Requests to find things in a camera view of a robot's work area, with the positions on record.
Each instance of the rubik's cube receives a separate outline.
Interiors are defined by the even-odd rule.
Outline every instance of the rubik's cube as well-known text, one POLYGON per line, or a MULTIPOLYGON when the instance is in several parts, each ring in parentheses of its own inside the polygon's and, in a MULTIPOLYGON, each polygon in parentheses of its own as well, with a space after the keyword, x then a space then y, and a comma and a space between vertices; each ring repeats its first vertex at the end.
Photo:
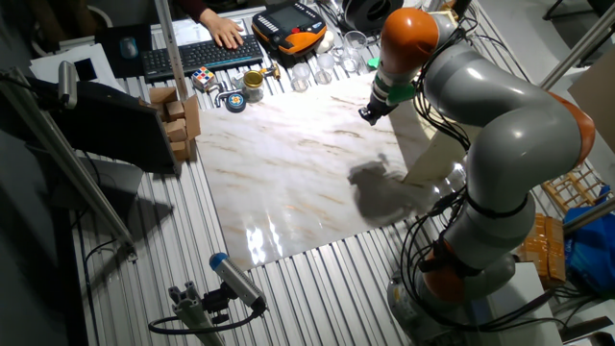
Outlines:
POLYGON ((199 90, 206 92, 214 85, 215 75, 206 67, 201 67, 192 73, 192 84, 199 90))

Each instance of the sleeve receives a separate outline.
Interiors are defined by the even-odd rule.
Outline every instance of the sleeve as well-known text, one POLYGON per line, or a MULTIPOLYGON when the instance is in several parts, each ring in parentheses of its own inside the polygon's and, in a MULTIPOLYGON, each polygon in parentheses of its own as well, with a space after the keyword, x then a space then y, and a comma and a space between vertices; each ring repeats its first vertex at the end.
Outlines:
POLYGON ((203 0, 176 0, 177 4, 186 12, 195 22, 199 22, 199 17, 204 10, 207 9, 207 5, 203 0))

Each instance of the orange case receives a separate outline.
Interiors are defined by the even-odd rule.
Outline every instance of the orange case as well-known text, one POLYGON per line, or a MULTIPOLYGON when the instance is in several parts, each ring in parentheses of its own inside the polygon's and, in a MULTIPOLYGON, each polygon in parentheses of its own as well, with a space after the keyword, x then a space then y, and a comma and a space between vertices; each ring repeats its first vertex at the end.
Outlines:
MULTIPOLYGON (((269 42, 269 38, 266 37, 263 33, 261 33, 257 26, 252 24, 252 29, 255 33, 257 33, 262 39, 269 42)), ((280 47, 280 50, 288 55, 295 55, 297 53, 301 53, 304 50, 308 49, 312 45, 316 44, 318 40, 320 40, 325 33, 327 32, 327 25, 324 25, 323 28, 318 33, 299 33, 299 34, 291 34, 286 37, 286 40, 292 43, 293 47, 290 49, 286 49, 280 47)))

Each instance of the marble board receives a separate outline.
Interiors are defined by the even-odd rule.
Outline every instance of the marble board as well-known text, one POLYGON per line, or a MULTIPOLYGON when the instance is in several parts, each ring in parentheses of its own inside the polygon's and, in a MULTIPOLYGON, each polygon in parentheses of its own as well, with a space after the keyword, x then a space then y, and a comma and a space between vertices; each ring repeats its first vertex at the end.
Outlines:
POLYGON ((374 75, 201 113, 196 137, 229 255, 243 270, 408 216, 399 182, 432 133, 409 103, 358 116, 374 75))

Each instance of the aluminum profile table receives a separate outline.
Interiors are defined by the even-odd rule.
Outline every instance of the aluminum profile table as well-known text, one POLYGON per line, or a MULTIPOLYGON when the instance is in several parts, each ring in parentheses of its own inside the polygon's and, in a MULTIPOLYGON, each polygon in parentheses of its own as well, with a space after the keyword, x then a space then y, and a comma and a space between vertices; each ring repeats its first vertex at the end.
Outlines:
MULTIPOLYGON (((477 34, 503 41, 480 5, 474 4, 480 17, 477 34)), ((251 18, 262 10, 231 12, 227 16, 243 20, 251 34, 251 18)), ((160 26, 152 27, 152 41, 154 49, 164 47, 160 26)), ((341 43, 340 37, 336 38, 336 43, 341 43)), ((475 45, 499 67, 527 79, 521 66, 503 47, 478 39, 475 45)), ((378 55, 377 45, 362 52, 366 61, 378 55)), ((308 63, 312 72, 310 87, 315 87, 315 56, 309 54, 298 58, 297 62, 308 63)), ((265 54, 264 62, 251 68, 260 69, 270 63, 265 54)), ((238 71, 216 72, 216 77, 228 82, 238 71)), ((333 78, 342 80, 353 76, 356 74, 346 73, 337 66, 333 78)), ((175 86, 173 80, 148 85, 142 77, 119 79, 118 82, 131 95, 146 101, 149 101, 148 88, 175 86)), ((191 86, 188 78, 185 82, 191 86)), ((280 81, 266 79, 265 92, 268 94, 291 90, 289 71, 285 69, 280 81)), ((213 108, 212 97, 192 87, 188 93, 188 96, 198 95, 201 109, 213 108)), ((586 163, 581 169, 590 168, 586 163)), ((532 194, 537 212, 563 218, 562 212, 540 187, 532 194)), ((87 287, 83 262, 77 260, 89 344, 199 345, 194 336, 151 334, 147 324, 173 315, 168 287, 183 287, 185 282, 193 281, 204 293, 220 285, 219 278, 209 268, 209 257, 228 251, 202 164, 198 161, 184 163, 179 178, 145 174, 127 221, 135 239, 137 261, 128 261, 116 244, 106 246, 87 263, 91 281, 87 287)), ((422 230, 422 245, 435 239, 440 230, 442 224, 438 219, 428 223, 422 230)), ((76 253, 83 256, 111 239, 109 230, 91 214, 84 216, 72 232, 76 253)), ((226 344, 409 345, 410 341, 386 303, 386 287, 389 277, 398 268, 405 234, 406 223, 401 222, 249 270, 248 276, 265 293, 270 310, 264 318, 223 332, 226 344)), ((232 302, 229 308, 232 321, 242 320, 249 313, 240 302, 232 302)), ((177 322, 167 326, 182 327, 177 322)))

